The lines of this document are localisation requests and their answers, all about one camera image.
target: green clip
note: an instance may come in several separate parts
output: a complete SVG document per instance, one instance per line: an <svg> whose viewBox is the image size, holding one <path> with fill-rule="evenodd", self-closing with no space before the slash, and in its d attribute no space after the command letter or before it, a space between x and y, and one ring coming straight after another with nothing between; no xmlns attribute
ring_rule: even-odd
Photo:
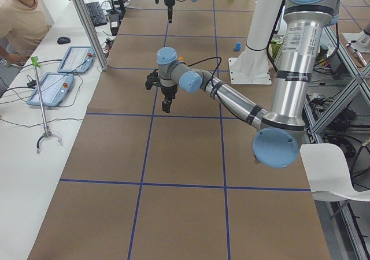
<svg viewBox="0 0 370 260"><path fill-rule="evenodd" d="M32 65L37 66L39 68L40 64L37 62L38 60L39 60L39 57L37 56L31 57Z"/></svg>

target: chair leg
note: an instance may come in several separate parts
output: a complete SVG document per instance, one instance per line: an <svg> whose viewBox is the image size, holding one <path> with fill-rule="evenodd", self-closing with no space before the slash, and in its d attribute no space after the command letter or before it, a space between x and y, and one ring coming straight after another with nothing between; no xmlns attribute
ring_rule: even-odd
<svg viewBox="0 0 370 260"><path fill-rule="evenodd" d="M340 211L342 211L343 210L343 208L344 207L346 207L347 206L347 204L350 202L351 200L350 199L348 199L348 200L346 200L342 205L341 205L341 207L339 207L334 213L333 213L333 215L331 215L330 216L330 219L332 220Z"/></svg>

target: person's arm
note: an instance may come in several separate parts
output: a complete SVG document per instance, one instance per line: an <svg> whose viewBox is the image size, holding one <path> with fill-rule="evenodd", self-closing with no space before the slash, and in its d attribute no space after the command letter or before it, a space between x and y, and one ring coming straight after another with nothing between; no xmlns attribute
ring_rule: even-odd
<svg viewBox="0 0 370 260"><path fill-rule="evenodd" d="M16 65L23 65L28 60L28 57L25 56L21 56L18 54L9 54L1 46L0 46L0 56L4 58L8 63Z"/></svg>

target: white table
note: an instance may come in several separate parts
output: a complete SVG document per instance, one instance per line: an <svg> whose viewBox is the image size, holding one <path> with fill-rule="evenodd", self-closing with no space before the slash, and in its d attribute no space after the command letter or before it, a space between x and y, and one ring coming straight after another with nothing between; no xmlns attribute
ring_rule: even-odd
<svg viewBox="0 0 370 260"><path fill-rule="evenodd" d="M102 32L109 31L109 25L96 27L100 43L106 39ZM71 43L58 45L60 36L68 36ZM64 10L33 55L39 61L62 59L69 46L89 46L88 38L78 18L73 3ZM39 76L46 72L56 72L60 62L42 65ZM46 108L48 121L55 118L82 119L97 85L101 69L96 59L90 70L82 75L81 86L76 102L72 107ZM33 67L20 72L10 87L26 86L27 75L35 78ZM62 105L70 105L75 98L81 80L75 76L75 83ZM23 96L31 91L17 89ZM0 103L17 99L14 92L8 91ZM42 123L39 107L27 105L23 101L0 104L0 114L7 121L33 125ZM36 142L44 133L43 126L23 128L0 121L0 259L25 260L34 245L49 203L60 179L68 155L71 151L81 121L56 121L49 123L50 130L62 136L63 146L56 138L43 140L41 153L36 153Z"/></svg>

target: person's hand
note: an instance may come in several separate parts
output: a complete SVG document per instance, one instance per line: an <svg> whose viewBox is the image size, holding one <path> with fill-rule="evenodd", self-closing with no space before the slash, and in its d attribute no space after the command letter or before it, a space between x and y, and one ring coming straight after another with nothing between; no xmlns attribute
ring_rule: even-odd
<svg viewBox="0 0 370 260"><path fill-rule="evenodd" d="M10 64L24 65L24 63L27 62L28 57L21 56L18 54L9 54L9 56L6 57L5 60Z"/></svg>

